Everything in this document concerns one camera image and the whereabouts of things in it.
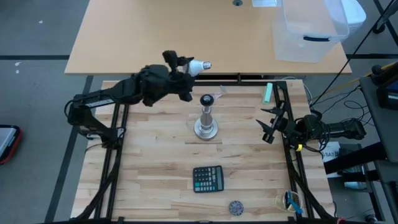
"calculator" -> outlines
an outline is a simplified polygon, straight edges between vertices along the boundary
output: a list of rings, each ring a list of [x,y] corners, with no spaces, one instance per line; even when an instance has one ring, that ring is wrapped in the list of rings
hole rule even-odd
[[[224,175],[221,166],[197,167],[193,169],[193,191],[195,193],[224,190]]]

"butcher block tabletop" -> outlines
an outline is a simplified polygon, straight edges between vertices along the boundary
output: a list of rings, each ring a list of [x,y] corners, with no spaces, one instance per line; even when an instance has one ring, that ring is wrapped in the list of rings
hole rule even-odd
[[[114,84],[104,82],[103,88]],[[287,84],[294,118],[309,114],[302,81]],[[142,103],[130,106],[113,220],[286,221],[294,215],[275,205],[276,196],[290,189],[281,134],[275,133],[274,143],[268,144],[262,140],[263,132],[256,122],[260,119],[269,124],[274,117],[260,110],[275,106],[274,95],[269,105],[263,105],[263,86],[225,88],[227,94],[218,98],[212,108],[219,131],[208,142],[195,136],[193,125],[201,115],[200,97],[220,91],[218,86],[195,86],[189,103],[168,95],[153,107]],[[97,108],[96,117],[110,126],[113,108]],[[100,140],[90,141],[88,146],[98,143]],[[71,217],[79,215],[97,192],[105,152],[101,146],[87,151]],[[333,214],[321,155],[309,151],[302,151],[302,155],[310,190]],[[224,191],[194,193],[192,169],[217,165],[223,167]],[[103,214],[108,195],[104,196]],[[229,213],[228,205],[234,200],[244,206],[240,216]]]

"black handle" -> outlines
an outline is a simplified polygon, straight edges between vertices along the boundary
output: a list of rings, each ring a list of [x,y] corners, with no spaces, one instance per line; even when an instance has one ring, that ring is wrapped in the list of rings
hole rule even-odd
[[[329,42],[329,38],[318,38],[318,37],[304,37],[304,40],[314,41],[314,42]]]

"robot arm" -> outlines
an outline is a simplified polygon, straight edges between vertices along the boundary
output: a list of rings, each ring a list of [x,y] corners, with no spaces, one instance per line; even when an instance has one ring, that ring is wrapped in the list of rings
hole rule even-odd
[[[296,149],[299,144],[305,144],[309,140],[321,139],[326,135],[328,138],[345,137],[357,140],[363,139],[366,135],[362,123],[355,118],[339,123],[324,124],[320,122],[320,118],[309,114],[296,119],[296,121],[290,121],[284,117],[285,107],[288,104],[289,102],[281,100],[277,107],[271,110],[262,109],[265,112],[275,114],[275,118],[271,119],[271,126],[257,120],[265,133],[262,138],[265,142],[272,144],[274,131],[281,132],[289,139],[293,149]]]
[[[163,57],[169,64],[171,72],[164,65],[149,65],[112,88],[75,95],[65,105],[65,114],[70,105],[68,122],[78,126],[78,132],[84,137],[91,139],[98,136],[103,142],[103,147],[116,149],[120,146],[119,140],[125,130],[106,127],[92,115],[91,109],[113,103],[135,105],[141,100],[146,106],[152,106],[169,93],[178,94],[183,101],[191,101],[190,92],[196,76],[210,69],[211,63],[197,61],[193,57],[178,57],[171,50],[163,52]],[[183,67],[183,72],[177,70],[179,66]]]

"wooden table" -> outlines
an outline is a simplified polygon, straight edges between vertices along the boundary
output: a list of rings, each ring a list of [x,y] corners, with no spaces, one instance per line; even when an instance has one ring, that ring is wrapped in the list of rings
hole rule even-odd
[[[213,64],[212,74],[333,75],[347,58],[337,44],[319,63],[276,60],[272,41],[275,7],[251,0],[90,1],[66,74],[130,74],[164,64],[175,50]],[[347,66],[343,74],[350,74]]]
[[[104,82],[103,88],[115,83]],[[308,114],[302,81],[288,81],[288,87],[295,118]],[[290,188],[281,135],[276,133],[274,143],[267,144],[255,121],[268,123],[273,117],[260,110],[275,106],[274,100],[269,105],[261,103],[263,86],[226,86],[227,94],[216,100],[212,112],[219,133],[209,142],[195,136],[200,97],[219,90],[217,86],[195,86],[189,103],[168,95],[152,108],[143,104],[130,107],[114,219],[286,221],[293,215],[275,206],[277,194]],[[110,125],[112,113],[113,106],[104,106],[96,110],[96,117]],[[98,143],[90,141],[89,146]],[[98,190],[105,151],[98,146],[86,153],[72,217],[83,211]],[[310,151],[302,155],[310,190],[333,214],[321,156]],[[195,194],[192,169],[215,165],[223,166],[225,190]],[[228,205],[233,200],[245,207],[239,217],[229,214]],[[105,212],[107,200],[103,205]]]

